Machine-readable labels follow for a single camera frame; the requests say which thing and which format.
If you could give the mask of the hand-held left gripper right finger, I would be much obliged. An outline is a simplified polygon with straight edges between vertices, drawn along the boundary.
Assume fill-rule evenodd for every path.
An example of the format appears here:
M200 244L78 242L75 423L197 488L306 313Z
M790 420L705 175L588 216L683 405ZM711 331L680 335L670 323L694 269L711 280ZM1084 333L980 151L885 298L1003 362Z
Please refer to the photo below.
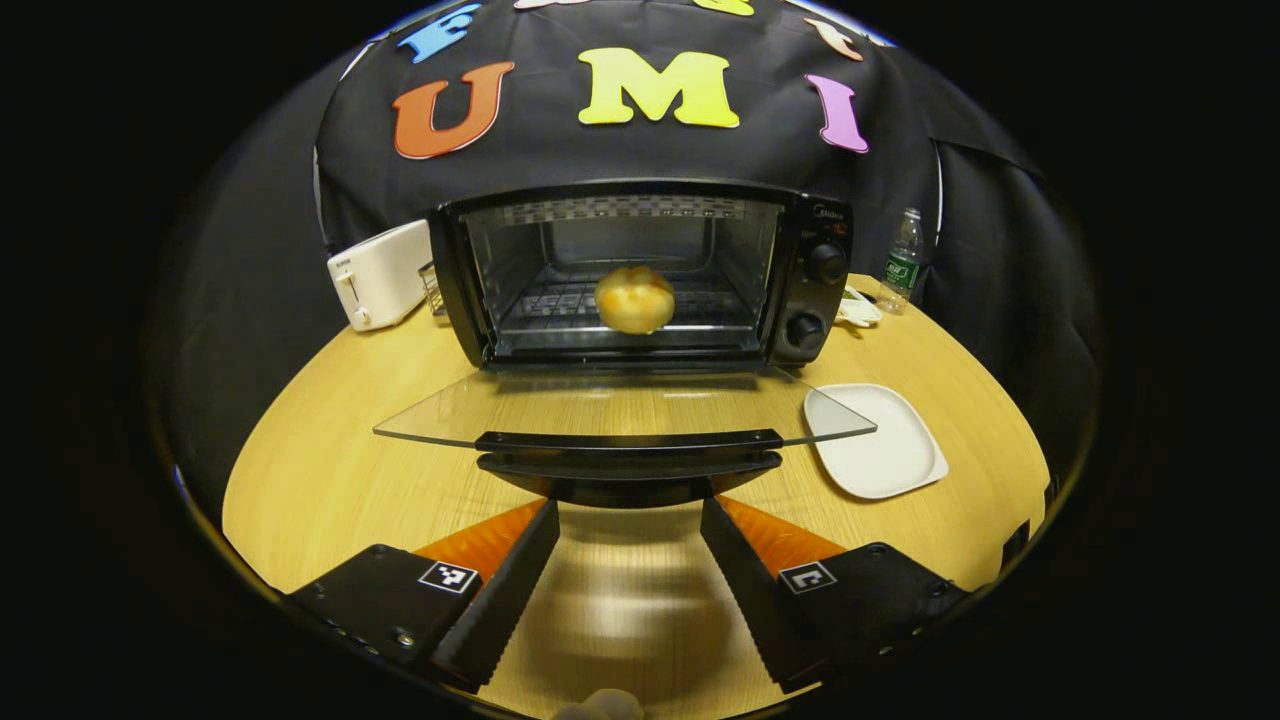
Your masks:
M891 544L846 550L726 496L700 533L785 692L893 662L969 597Z

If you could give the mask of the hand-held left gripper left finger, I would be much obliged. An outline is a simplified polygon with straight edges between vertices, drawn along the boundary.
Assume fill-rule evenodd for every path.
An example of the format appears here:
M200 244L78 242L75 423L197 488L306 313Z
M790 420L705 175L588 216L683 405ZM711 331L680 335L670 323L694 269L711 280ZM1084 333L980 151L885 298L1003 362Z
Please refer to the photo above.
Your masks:
M411 676L488 684L561 537L535 500L416 551L375 543L287 594L317 629Z

